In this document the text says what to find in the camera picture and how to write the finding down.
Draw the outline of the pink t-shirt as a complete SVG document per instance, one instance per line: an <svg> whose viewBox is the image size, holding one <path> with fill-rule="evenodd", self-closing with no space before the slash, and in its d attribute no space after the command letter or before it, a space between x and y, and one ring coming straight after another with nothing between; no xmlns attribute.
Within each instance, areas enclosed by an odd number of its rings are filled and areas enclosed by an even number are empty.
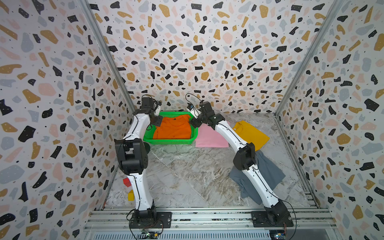
<svg viewBox="0 0 384 240"><path fill-rule="evenodd" d="M198 129L196 138L196 148L228 148L229 143L206 124L202 124Z"/></svg>

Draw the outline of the green plastic basket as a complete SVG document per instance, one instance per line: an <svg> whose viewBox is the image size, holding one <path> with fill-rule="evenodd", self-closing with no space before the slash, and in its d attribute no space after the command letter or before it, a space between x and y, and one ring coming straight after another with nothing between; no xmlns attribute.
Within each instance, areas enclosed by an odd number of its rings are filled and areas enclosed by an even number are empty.
<svg viewBox="0 0 384 240"><path fill-rule="evenodd" d="M163 117L160 127L146 130L143 141L153 145L190 145L198 129L190 125L193 115L189 112L160 112Z"/></svg>

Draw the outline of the orange t-shirt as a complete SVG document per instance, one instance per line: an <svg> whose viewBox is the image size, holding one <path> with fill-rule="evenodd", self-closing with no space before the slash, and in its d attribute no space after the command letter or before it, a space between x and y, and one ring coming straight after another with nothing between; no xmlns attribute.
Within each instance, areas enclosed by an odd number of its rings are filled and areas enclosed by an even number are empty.
<svg viewBox="0 0 384 240"><path fill-rule="evenodd" d="M155 140L187 140L191 138L192 130L189 115L177 117L163 117L160 127L156 127L153 139Z"/></svg>

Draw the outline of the grey t-shirt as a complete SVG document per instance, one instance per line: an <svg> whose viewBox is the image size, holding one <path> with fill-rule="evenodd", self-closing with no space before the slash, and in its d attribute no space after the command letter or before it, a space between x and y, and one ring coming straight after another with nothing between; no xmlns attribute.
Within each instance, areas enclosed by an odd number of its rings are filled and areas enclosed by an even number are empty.
<svg viewBox="0 0 384 240"><path fill-rule="evenodd" d="M256 157L257 166L243 171L233 167L229 176L240 187L242 198L250 197L257 204L271 208L279 201L274 188L286 175L261 150L256 151Z"/></svg>

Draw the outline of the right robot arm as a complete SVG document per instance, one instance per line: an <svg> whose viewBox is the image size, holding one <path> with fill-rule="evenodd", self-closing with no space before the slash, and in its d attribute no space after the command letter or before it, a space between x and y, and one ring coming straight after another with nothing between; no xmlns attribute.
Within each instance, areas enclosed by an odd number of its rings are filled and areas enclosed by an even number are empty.
<svg viewBox="0 0 384 240"><path fill-rule="evenodd" d="M290 217L284 201L275 195L259 171L255 145L243 140L221 114L214 112L210 103L201 101L199 109L189 103L187 109L194 116L190 120L192 127L199 128L202 124L206 124L224 137L233 148L236 153L233 160L235 168L247 177L258 192L270 221L279 222L284 217Z"/></svg>

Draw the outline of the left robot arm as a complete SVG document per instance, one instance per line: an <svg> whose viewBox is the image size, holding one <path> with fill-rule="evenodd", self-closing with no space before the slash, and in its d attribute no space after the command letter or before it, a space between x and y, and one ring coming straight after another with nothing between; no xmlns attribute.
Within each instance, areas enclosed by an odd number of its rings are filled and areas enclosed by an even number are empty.
<svg viewBox="0 0 384 240"><path fill-rule="evenodd" d="M150 95L144 95L141 106L134 111L133 122L121 140L115 140L115 149L120 170L127 176L135 196L135 210L147 211L154 205L146 179L150 146L144 142L149 127L159 127L162 103Z"/></svg>

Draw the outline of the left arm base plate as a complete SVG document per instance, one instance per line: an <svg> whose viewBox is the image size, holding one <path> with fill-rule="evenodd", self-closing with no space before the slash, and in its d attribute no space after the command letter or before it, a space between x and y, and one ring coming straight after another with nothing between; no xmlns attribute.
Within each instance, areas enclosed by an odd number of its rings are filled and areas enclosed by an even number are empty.
<svg viewBox="0 0 384 240"><path fill-rule="evenodd" d="M133 213L127 216L129 221L129 227L131 229L169 229L172 224L172 212L159 212L156 216L139 216L137 213Z"/></svg>

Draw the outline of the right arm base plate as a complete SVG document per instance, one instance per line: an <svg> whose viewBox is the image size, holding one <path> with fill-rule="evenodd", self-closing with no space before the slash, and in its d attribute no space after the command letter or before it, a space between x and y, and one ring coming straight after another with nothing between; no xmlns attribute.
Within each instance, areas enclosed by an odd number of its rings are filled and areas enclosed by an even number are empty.
<svg viewBox="0 0 384 240"><path fill-rule="evenodd" d="M272 212L267 211L252 211L251 218L254 228L283 228L295 226L289 212L274 215Z"/></svg>

